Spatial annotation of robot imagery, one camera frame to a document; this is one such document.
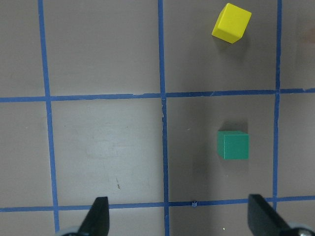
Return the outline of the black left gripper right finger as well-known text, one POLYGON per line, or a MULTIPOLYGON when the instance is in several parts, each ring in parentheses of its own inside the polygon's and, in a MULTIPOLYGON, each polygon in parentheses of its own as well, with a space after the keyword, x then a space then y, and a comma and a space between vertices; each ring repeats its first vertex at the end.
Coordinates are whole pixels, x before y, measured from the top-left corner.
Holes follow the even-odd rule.
POLYGON ((259 194, 249 194, 248 226, 254 236, 292 236, 292 228, 259 194))

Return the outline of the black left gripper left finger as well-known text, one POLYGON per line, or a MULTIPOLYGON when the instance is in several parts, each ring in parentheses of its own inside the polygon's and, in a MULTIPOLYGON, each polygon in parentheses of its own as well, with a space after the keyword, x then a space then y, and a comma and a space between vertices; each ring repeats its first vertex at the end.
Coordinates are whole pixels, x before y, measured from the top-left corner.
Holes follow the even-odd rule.
POLYGON ((107 236, 109 233, 108 197, 97 197, 91 206, 77 236, 107 236))

